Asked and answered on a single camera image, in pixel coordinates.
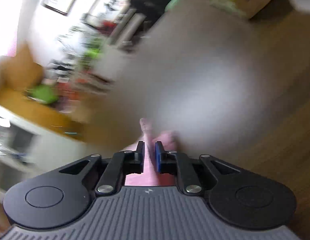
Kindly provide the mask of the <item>pink terry towel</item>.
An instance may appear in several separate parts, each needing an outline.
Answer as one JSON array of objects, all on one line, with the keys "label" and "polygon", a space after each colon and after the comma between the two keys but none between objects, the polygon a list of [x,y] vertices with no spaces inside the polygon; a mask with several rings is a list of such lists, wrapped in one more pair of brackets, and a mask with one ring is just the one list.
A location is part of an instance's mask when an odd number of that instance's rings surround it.
[{"label": "pink terry towel", "polygon": [[144,165],[142,174],[129,174],[126,176],[126,186],[172,186],[175,178],[170,174],[160,174],[157,172],[155,143],[161,141],[166,151],[176,151],[177,141],[173,131],[161,132],[156,138],[153,136],[152,124],[145,118],[140,119],[142,135],[137,141],[123,150],[134,151],[139,141],[145,143]]}]

